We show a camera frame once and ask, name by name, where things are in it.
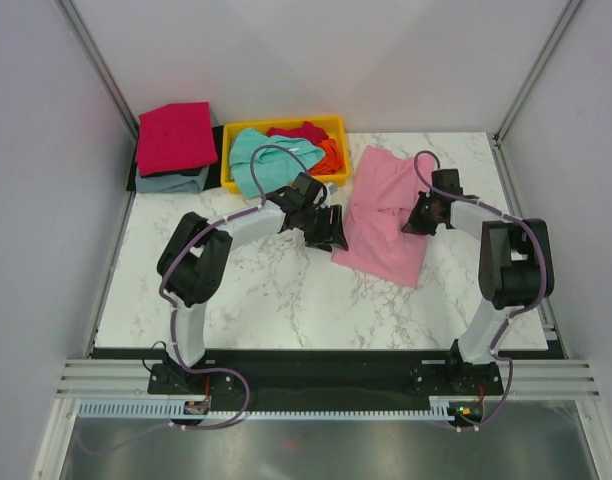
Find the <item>pink t shirt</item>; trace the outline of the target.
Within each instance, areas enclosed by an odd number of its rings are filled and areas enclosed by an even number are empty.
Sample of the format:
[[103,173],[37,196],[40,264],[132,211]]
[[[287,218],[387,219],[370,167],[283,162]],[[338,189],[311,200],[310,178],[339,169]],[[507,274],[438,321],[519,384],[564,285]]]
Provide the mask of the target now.
[[402,231],[419,194],[428,188],[434,160],[401,159],[387,149],[368,146],[356,172],[345,209],[346,250],[332,261],[360,273],[416,288],[427,249],[427,238]]

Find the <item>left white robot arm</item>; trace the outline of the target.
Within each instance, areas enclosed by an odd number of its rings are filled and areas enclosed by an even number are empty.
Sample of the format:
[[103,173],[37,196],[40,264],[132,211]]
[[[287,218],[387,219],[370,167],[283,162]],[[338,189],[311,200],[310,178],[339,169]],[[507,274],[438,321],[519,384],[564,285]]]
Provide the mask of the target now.
[[257,240],[297,229],[309,248],[346,250],[337,186],[300,173],[289,186],[264,194],[258,205],[212,220],[185,214],[156,266],[160,296],[172,308],[167,358],[151,369],[151,394],[196,393],[205,382],[205,317],[229,255]]

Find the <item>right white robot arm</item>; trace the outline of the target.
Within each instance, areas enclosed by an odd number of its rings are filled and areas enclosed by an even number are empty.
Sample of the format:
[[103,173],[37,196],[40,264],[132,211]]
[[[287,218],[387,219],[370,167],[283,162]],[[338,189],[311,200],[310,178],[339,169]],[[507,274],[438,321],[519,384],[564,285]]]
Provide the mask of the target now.
[[465,196],[456,169],[434,171],[427,185],[402,232],[433,236],[443,225],[479,242],[482,300],[438,366],[446,386],[463,394],[499,375],[499,347],[512,324],[554,290],[548,228],[541,219],[508,216],[475,196]]

